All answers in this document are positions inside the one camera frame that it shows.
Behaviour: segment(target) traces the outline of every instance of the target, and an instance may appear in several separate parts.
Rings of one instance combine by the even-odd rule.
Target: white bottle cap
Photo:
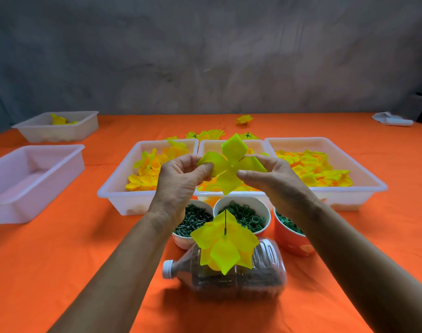
[[[169,261],[163,262],[162,274],[163,274],[164,279],[172,279],[172,273],[171,273],[172,263],[174,263],[173,259],[170,259]]]

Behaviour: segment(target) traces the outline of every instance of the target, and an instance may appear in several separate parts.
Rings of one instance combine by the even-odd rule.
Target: concrete wall
[[[0,0],[0,129],[43,111],[381,111],[422,0]]]

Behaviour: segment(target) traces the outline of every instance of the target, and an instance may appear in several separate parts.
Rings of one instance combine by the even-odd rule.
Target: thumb
[[[237,177],[247,185],[260,189],[271,181],[271,173],[256,172],[254,170],[238,170]]]
[[[211,176],[213,168],[214,164],[212,162],[205,162],[204,164],[194,169],[190,175],[194,182],[198,185],[198,183]]]

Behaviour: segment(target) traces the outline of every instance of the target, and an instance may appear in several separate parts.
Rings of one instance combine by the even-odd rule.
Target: table
[[[224,139],[241,131],[329,138],[388,184],[342,216],[422,282],[422,125],[384,126],[367,113],[256,114],[239,127],[236,117],[99,116],[100,128],[81,142],[86,170],[32,222],[0,225],[0,333],[45,332],[53,324],[140,219],[119,215],[97,190],[136,142],[191,130],[224,129]],[[24,145],[17,130],[3,133],[0,157]],[[288,285],[278,299],[217,304],[162,279],[163,261],[183,253],[170,239],[132,332],[370,332],[317,255],[282,252]]]

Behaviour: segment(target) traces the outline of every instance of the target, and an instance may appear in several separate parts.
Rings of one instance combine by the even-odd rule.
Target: forearm
[[[296,223],[375,332],[422,332],[422,284],[323,203]]]
[[[49,333],[127,333],[172,229],[146,214],[126,235]]]

